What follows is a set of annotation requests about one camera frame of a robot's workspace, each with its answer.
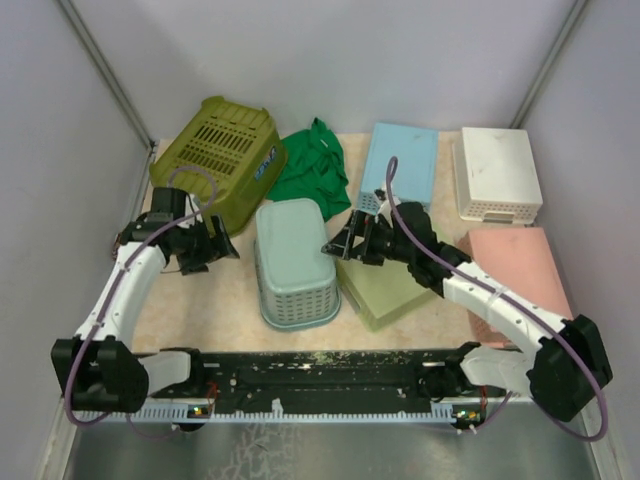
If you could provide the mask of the teal perforated basket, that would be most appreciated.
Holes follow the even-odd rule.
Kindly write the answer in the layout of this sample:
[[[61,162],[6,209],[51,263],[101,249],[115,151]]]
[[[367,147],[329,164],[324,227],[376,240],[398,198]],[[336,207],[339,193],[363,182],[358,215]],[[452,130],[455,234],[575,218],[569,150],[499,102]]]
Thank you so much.
[[[279,331],[331,322],[341,307],[335,262],[322,252],[327,231],[310,199],[258,208],[254,259],[260,312]]]

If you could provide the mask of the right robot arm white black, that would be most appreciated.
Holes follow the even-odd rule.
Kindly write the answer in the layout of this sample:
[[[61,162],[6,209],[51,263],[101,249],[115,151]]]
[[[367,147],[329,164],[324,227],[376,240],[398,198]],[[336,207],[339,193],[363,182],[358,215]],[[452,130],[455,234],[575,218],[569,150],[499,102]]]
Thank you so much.
[[[500,284],[467,254],[437,237],[421,204],[393,207],[390,217],[352,211],[322,248],[345,261],[406,265],[423,288],[464,307],[501,332],[507,349],[469,342],[446,362],[447,384],[470,395],[492,386],[534,400],[551,418],[568,422],[591,401],[602,402],[613,373],[596,324],[572,320]]]

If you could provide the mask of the white perforated basket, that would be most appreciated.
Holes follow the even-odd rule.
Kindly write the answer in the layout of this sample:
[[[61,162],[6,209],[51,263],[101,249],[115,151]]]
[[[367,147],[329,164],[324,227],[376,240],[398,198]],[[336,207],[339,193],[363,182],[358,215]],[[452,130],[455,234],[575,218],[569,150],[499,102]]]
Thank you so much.
[[[543,198],[525,130],[464,127],[452,155],[462,219],[512,225],[535,221]]]

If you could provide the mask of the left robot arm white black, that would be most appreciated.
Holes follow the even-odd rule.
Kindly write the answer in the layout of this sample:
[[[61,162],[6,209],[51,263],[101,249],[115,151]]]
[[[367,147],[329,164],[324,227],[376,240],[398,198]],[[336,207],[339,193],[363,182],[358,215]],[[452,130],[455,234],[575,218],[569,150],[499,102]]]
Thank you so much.
[[[150,210],[121,232],[112,272],[86,320],[51,349],[69,418],[80,411],[133,414],[158,393],[201,394],[208,373],[198,349],[172,347],[139,357],[131,350],[133,334],[170,261],[190,275],[238,255],[220,215],[207,215],[184,190],[154,188]]]

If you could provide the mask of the light blue perforated basket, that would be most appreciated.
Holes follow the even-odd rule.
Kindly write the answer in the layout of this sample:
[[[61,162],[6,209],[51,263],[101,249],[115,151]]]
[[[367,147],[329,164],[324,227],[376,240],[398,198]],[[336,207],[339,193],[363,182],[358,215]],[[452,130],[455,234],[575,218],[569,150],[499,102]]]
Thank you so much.
[[[398,159],[392,180],[400,201],[420,202],[431,209],[439,132],[433,129],[377,122],[374,126],[362,174],[356,208],[375,214],[384,202],[377,191],[386,188],[386,171],[392,157]]]

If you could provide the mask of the pink perforated basket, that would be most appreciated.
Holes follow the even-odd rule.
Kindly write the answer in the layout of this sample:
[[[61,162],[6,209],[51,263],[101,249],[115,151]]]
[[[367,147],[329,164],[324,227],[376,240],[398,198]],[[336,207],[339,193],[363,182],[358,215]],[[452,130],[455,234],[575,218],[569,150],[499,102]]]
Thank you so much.
[[[474,229],[457,247],[516,294],[565,319],[574,317],[542,228]]]

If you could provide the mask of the large olive green container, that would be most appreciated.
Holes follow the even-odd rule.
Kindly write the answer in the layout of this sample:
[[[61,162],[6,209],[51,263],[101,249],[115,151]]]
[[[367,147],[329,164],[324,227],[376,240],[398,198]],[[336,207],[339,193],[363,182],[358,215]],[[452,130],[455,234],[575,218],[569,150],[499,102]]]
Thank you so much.
[[[172,184],[206,203],[229,235],[240,234],[288,161],[276,128],[265,109],[243,106],[222,96],[202,101],[201,108],[162,155],[150,166],[150,181],[164,187],[179,167],[196,166],[215,180],[193,171],[179,172]]]

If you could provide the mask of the light green shallow tray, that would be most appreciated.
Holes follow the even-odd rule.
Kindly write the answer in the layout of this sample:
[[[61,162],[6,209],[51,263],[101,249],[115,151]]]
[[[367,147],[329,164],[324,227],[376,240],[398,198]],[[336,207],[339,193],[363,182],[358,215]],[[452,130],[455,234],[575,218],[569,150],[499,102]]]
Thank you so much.
[[[345,226],[352,226],[354,211]],[[396,260],[371,266],[358,260],[336,258],[340,286],[372,332],[441,297],[442,281],[451,276],[449,270],[424,254],[407,237],[396,219],[389,222],[395,231]]]

